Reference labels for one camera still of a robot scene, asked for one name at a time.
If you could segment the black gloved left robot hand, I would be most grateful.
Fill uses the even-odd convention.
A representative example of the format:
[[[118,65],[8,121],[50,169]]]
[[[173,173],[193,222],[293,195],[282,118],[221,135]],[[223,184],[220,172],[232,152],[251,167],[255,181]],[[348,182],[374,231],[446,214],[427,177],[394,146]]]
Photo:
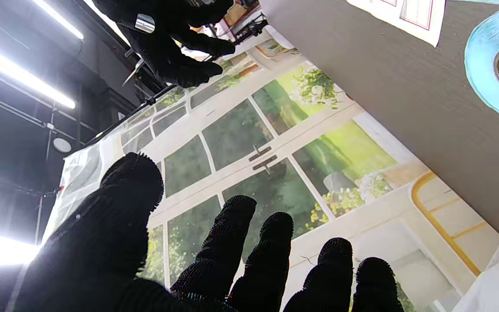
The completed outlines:
[[[29,264],[16,312],[278,312],[294,231],[285,212],[270,215],[234,280],[256,209],[227,200],[195,261],[165,289],[137,276],[147,259],[147,222],[162,199],[158,166],[127,153],[47,239]]]

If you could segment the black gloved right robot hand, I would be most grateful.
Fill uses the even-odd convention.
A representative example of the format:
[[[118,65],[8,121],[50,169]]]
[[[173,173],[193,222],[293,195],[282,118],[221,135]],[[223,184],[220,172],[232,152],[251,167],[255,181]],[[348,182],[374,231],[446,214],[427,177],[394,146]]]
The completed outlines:
[[[184,0],[95,0],[95,7],[117,24],[131,48],[146,61],[157,78],[184,88],[207,83],[223,69],[182,53],[178,44],[212,56],[231,55],[234,44],[198,33],[195,28],[215,24],[233,6],[216,0],[192,6]]]

